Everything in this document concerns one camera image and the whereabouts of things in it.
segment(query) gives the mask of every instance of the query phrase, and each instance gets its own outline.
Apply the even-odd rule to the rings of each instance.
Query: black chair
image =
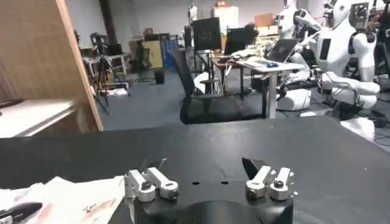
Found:
[[[144,48],[142,42],[138,43],[135,58],[131,61],[131,72],[137,74],[139,82],[150,81],[153,79],[145,74],[150,67],[152,67],[152,64],[149,61],[149,54],[150,49]]]
[[[196,94],[195,84],[186,63],[185,51],[170,52],[185,92],[180,109],[180,120],[184,124],[205,124],[260,118],[256,108],[246,105],[239,97],[223,94]]]

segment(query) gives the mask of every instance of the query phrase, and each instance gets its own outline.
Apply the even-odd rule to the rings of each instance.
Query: black pen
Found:
[[[22,203],[10,209],[0,211],[1,224],[15,224],[22,222],[28,216],[42,208],[42,203]]]

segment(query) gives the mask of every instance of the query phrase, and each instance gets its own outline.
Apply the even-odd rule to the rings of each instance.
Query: white paper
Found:
[[[73,183],[55,177],[46,184],[35,184],[28,189],[0,191],[1,198],[10,198],[13,205],[25,202],[40,202],[42,208],[25,220],[26,224],[45,223],[97,223],[106,224],[111,219],[124,196],[123,177]]]

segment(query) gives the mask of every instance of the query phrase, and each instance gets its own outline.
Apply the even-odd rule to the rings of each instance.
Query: blue container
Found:
[[[163,56],[164,68],[174,68],[175,64],[173,58],[169,54],[169,51],[178,48],[179,44],[177,40],[161,40],[161,54]]]

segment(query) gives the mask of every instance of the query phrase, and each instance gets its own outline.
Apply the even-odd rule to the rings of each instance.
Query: trash can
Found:
[[[165,72],[162,69],[154,71],[154,78],[156,80],[157,85],[161,85],[165,83]]]

